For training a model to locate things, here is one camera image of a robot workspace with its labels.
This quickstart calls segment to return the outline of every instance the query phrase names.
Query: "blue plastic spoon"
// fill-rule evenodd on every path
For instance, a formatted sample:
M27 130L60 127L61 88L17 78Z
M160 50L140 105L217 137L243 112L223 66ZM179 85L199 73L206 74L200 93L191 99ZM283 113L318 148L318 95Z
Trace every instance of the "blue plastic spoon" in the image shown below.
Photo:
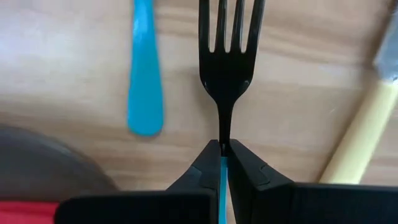
M151 136L163 126L153 0L134 0L131 66L127 125L136 134Z

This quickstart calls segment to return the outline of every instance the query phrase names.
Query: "black holder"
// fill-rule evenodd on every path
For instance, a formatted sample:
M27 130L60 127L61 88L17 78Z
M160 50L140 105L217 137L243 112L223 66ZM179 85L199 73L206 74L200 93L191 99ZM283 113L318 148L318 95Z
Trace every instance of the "black holder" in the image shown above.
M398 188L295 183L231 140L228 180L237 224L398 223ZM56 224L218 223L221 149L211 140L167 190L63 202Z

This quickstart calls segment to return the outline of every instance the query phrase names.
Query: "wood grain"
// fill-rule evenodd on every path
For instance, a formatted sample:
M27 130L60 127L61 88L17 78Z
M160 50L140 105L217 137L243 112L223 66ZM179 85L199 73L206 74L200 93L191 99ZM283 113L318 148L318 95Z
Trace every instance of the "wood grain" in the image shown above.
M0 122L65 141L123 189L166 188L217 138L218 122L198 77L198 1L156 1L155 10L165 98L159 136L126 128L127 0L2 0ZM317 181L375 76L371 62L390 12L390 1L268 0L254 80L235 106L232 137L291 179ZM398 184L397 132L398 111L364 184Z

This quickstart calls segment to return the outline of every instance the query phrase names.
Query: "cutlery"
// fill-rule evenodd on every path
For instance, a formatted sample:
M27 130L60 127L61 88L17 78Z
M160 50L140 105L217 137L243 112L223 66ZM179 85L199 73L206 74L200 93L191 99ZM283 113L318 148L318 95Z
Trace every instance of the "cutlery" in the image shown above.
M163 126L163 96L153 0L134 1L130 76L127 125L136 134L154 135Z
M222 155L228 153L232 110L235 101L247 90L253 78L257 44L265 0L255 0L249 28L248 45L241 49L244 0L236 1L230 52L225 51L227 0L218 4L214 52L209 48L209 0L199 3L200 80L218 109Z
M383 134L398 96L398 13L374 61L379 78L323 173L320 182L358 184Z

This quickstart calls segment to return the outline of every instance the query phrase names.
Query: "knife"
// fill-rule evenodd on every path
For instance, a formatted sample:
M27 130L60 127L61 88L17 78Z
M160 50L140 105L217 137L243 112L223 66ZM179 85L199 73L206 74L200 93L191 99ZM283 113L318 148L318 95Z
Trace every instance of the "knife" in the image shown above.
M134 1L130 77L127 125L136 134L157 134L163 126L163 96L153 0Z
M368 92L320 182L358 184L383 134L398 96L398 10L374 60L379 78Z

